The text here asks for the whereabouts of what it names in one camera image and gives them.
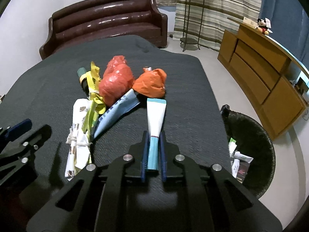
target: light blue tube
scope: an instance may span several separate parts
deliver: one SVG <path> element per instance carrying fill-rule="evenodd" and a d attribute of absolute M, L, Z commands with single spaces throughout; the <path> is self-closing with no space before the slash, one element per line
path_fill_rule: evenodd
<path fill-rule="evenodd" d="M 101 117 L 96 124 L 93 138 L 97 138 L 99 134 L 111 127 L 123 114 L 127 113 L 139 104 L 134 90 L 129 90 L 115 104 L 113 104 Z"/>
<path fill-rule="evenodd" d="M 149 155 L 148 155 L 148 170 L 159 170 L 158 165 L 158 137 L 150 138 Z"/>

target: sofa armrest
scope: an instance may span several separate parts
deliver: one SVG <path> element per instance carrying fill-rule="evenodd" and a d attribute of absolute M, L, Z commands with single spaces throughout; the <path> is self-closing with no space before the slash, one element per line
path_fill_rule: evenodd
<path fill-rule="evenodd" d="M 151 14 L 153 17 L 152 23 L 161 28 L 161 36 L 166 38 L 167 41 L 167 15 L 158 10 L 155 0 L 150 0 L 150 4 L 152 8 Z"/>
<path fill-rule="evenodd" d="M 41 46 L 41 48 L 39 50 L 42 60 L 47 58 L 48 56 L 50 56 L 54 52 L 55 46 L 56 46 L 56 33 L 53 31 L 53 19 L 51 17 L 48 20 L 48 37 L 47 37 L 47 40 Z"/>

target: sofa cushion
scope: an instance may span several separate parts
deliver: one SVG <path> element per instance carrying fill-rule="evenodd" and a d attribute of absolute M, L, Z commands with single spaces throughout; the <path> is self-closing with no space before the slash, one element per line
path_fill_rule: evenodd
<path fill-rule="evenodd" d="M 91 32 L 79 37 L 73 38 L 70 41 L 67 41 L 59 45 L 55 51 L 77 45 L 84 42 L 90 42 L 96 39 L 108 38 L 113 36 L 122 36 L 122 35 L 138 35 L 145 39 L 151 39 L 161 36 L 161 29 L 151 23 L 141 22 L 141 23 L 131 23 L 115 27 L 110 27 L 107 29 L 102 29 L 99 31 Z"/>
<path fill-rule="evenodd" d="M 100 18 L 94 21 L 88 21 L 80 25 L 69 28 L 56 34 L 59 43 L 67 42 L 73 38 L 85 35 L 91 32 L 107 29 L 110 27 L 121 26 L 132 23 L 148 22 L 151 23 L 151 12 L 142 11 L 127 14 L 120 14 L 110 17 Z"/>
<path fill-rule="evenodd" d="M 101 4 L 54 20 L 54 30 L 56 33 L 59 33 L 74 26 L 99 18 L 121 15 L 124 13 L 148 11 L 150 8 L 150 0 L 125 0 Z"/>

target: dark gray blanket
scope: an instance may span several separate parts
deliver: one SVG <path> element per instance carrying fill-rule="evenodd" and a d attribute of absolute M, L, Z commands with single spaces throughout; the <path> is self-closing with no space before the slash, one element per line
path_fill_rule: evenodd
<path fill-rule="evenodd" d="M 135 78 L 143 73 L 144 66 L 161 68 L 166 72 L 167 105 L 163 129 L 168 142 L 177 144 L 182 154 L 199 164 L 219 163 L 225 168 L 230 167 L 223 121 L 211 86 L 196 57 L 160 50 L 137 36 L 83 43 L 57 52 L 29 69 L 0 105 L 0 126 L 4 128 L 30 118 L 33 122 L 31 132 L 43 124 L 49 124 L 53 130 L 52 137 L 36 152 L 35 166 L 39 177 L 21 194 L 31 213 L 67 182 L 64 171 L 69 145 L 65 141 L 72 125 L 73 104 L 79 98 L 86 98 L 76 74 L 78 68 L 90 69 L 90 62 L 94 61 L 102 75 L 115 55 L 126 57 Z M 130 145 L 141 141 L 143 131 L 147 129 L 147 110 L 140 106 L 96 142 L 95 163 L 102 166 L 125 154 Z M 7 149 L 24 138 L 9 144 Z M 150 182 L 148 194 L 142 193 L 137 197 L 141 208 L 149 212 L 172 210 L 177 205 L 177 195 L 163 193 L 160 177 Z M 171 219 L 168 213 L 166 211 L 165 217 Z M 148 231 L 157 229 L 154 226 Z"/>

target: blue curtain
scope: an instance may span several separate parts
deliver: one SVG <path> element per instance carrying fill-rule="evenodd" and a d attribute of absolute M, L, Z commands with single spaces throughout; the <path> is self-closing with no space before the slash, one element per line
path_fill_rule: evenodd
<path fill-rule="evenodd" d="M 309 18 L 298 0 L 262 0 L 260 18 L 271 22 L 269 36 L 309 69 Z"/>

